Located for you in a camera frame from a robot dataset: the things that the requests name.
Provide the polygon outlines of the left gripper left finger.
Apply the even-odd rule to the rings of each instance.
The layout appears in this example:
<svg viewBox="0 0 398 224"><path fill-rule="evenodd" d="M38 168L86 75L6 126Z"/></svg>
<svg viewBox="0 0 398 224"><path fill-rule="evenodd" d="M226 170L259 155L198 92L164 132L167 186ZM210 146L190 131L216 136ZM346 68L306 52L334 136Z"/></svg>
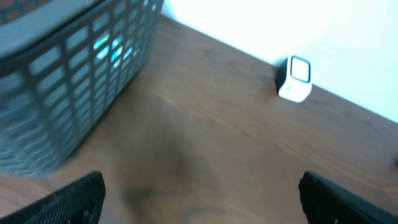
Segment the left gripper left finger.
<svg viewBox="0 0 398 224"><path fill-rule="evenodd" d="M105 195L103 175L94 171L1 218L1 224L97 224Z"/></svg>

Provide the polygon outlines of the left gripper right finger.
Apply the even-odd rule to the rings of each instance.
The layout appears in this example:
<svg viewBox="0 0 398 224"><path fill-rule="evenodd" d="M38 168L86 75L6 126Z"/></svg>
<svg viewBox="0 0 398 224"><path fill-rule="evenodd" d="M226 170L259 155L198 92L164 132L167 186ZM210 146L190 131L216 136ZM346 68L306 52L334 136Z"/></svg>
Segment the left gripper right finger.
<svg viewBox="0 0 398 224"><path fill-rule="evenodd" d="M316 172L306 171L298 185L302 210L309 224L397 223L397 216L336 185Z"/></svg>

